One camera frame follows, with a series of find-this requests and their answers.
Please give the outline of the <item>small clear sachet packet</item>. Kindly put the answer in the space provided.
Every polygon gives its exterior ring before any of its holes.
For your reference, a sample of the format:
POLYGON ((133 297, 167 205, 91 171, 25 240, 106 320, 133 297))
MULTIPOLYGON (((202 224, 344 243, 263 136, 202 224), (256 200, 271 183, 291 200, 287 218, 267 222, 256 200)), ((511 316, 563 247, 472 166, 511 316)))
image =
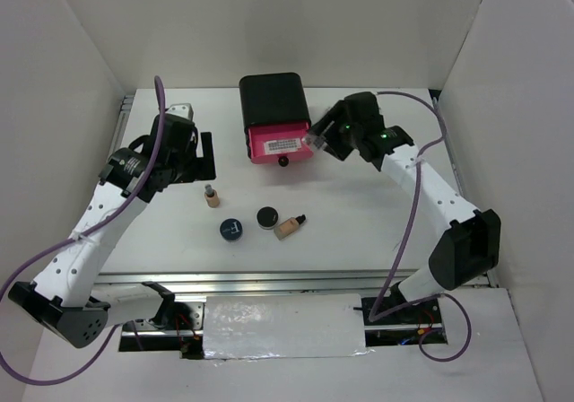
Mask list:
POLYGON ((313 153, 322 151, 326 147, 325 139, 322 136, 314 135, 308 132, 302 139, 304 143, 313 153))

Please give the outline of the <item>large clear sachet packet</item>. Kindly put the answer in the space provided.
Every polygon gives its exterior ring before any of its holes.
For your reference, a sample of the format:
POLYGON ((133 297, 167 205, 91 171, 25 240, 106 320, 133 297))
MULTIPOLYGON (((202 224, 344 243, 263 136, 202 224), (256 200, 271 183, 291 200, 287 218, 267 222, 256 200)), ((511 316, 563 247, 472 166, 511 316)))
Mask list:
POLYGON ((264 142, 266 155, 296 153, 301 148, 301 140, 298 137, 283 138, 264 142))

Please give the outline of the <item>black lid powder jar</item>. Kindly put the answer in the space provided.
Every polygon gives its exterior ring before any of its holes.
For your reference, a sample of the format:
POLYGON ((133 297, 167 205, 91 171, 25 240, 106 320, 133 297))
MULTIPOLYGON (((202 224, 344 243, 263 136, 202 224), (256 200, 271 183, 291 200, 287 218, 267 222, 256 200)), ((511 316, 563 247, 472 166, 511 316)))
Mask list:
POLYGON ((257 223, 264 230, 272 230, 279 221, 278 211, 271 206, 264 206, 257 211, 257 223))

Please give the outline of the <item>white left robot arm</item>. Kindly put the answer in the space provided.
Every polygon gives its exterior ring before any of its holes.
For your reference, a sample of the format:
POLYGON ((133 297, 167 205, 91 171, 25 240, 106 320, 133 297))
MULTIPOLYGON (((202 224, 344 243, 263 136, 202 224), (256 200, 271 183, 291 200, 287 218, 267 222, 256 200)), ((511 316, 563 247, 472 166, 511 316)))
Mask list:
POLYGON ((110 288, 94 283, 156 194, 171 184, 214 178, 211 134, 198 132, 190 104, 168 107, 149 134, 109 156, 71 244, 59 249, 31 282, 15 283, 9 299, 76 348, 91 344, 104 328, 132 320, 169 327, 180 305, 169 289, 152 281, 110 288))

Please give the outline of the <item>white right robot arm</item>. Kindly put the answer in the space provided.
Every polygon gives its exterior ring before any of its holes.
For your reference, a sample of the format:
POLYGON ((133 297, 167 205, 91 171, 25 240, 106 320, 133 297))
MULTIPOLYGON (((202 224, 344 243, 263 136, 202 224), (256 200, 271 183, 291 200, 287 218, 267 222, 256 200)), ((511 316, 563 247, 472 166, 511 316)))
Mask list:
POLYGON ((359 92, 338 101, 308 130, 305 142, 344 161, 352 152, 391 178, 411 199, 403 238, 387 280, 370 310, 369 320, 390 314, 410 322, 422 302, 450 292, 499 263, 501 220, 460 196, 431 165, 425 152, 444 135, 418 147, 400 126, 386 125, 378 95, 359 92), (439 239, 427 263, 403 281, 393 281, 417 213, 429 218, 439 239))

